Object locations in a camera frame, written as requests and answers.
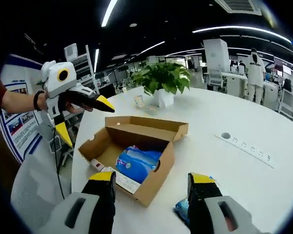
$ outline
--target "black wristband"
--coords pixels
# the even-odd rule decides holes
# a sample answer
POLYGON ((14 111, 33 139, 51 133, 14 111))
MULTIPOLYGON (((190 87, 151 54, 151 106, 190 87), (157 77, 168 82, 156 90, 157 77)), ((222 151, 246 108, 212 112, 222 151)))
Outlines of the black wristband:
POLYGON ((39 108, 38 104, 37 104, 37 101, 38 101, 38 96, 39 94, 43 94, 44 91, 43 90, 40 90, 38 92, 36 92, 35 96, 34 96, 34 107, 37 111, 41 111, 41 109, 39 108))

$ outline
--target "green leaves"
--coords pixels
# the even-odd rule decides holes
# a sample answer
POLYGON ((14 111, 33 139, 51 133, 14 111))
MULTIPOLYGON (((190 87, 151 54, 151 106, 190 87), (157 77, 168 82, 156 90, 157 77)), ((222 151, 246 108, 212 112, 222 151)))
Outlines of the green leaves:
POLYGON ((145 93, 154 94, 155 90, 164 88, 167 92, 183 93, 185 87, 190 88, 190 73, 181 64, 160 62, 146 66, 142 71, 134 73, 132 80, 144 87, 145 93))

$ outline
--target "white round table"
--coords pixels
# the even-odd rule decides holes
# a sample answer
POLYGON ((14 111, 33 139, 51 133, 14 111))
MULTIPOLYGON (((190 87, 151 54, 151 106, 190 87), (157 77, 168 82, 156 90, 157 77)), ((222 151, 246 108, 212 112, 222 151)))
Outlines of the white round table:
MULTIPOLYGON (((72 192, 80 192, 95 173, 78 148, 104 127, 108 116, 143 116, 189 123, 188 135, 176 143, 175 164, 148 208, 116 191, 113 233, 188 234, 188 228, 172 211, 187 195, 187 175, 196 172, 216 179, 223 195, 244 206, 253 224, 263 232, 275 232, 293 210, 293 122, 272 110, 213 91, 191 88, 175 96, 165 109, 138 109, 138 87, 109 98, 115 113, 85 112, 81 121, 72 168, 72 192), (271 168, 242 150, 217 138, 228 132, 270 153, 271 168)), ((151 97, 143 94, 145 103, 151 97)))

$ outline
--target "power outlet strip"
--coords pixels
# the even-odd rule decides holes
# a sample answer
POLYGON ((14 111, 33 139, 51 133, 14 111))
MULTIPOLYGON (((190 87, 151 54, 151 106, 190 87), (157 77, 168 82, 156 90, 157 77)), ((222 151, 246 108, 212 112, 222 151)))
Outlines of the power outlet strip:
POLYGON ((248 144, 247 142, 243 141, 242 139, 239 139, 238 137, 231 136, 229 133, 222 133, 220 135, 215 136, 235 146, 236 148, 243 150, 244 152, 255 157, 256 159, 260 160, 261 162, 265 163, 271 168, 275 168, 276 164, 274 158, 270 154, 267 154, 264 151, 260 150, 258 147, 248 144))

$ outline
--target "cardboard box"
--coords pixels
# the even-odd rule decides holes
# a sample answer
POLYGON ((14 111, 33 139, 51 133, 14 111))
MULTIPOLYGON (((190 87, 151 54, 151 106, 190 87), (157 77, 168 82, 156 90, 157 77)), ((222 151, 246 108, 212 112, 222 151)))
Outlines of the cardboard box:
POLYGON ((117 185, 130 197, 149 206, 160 190, 175 162, 172 143, 188 133, 188 124, 144 117, 106 117, 105 127, 86 141, 80 153, 90 163, 92 159, 115 170, 118 156, 129 146, 141 150, 162 152, 157 168, 150 172, 134 194, 117 185))

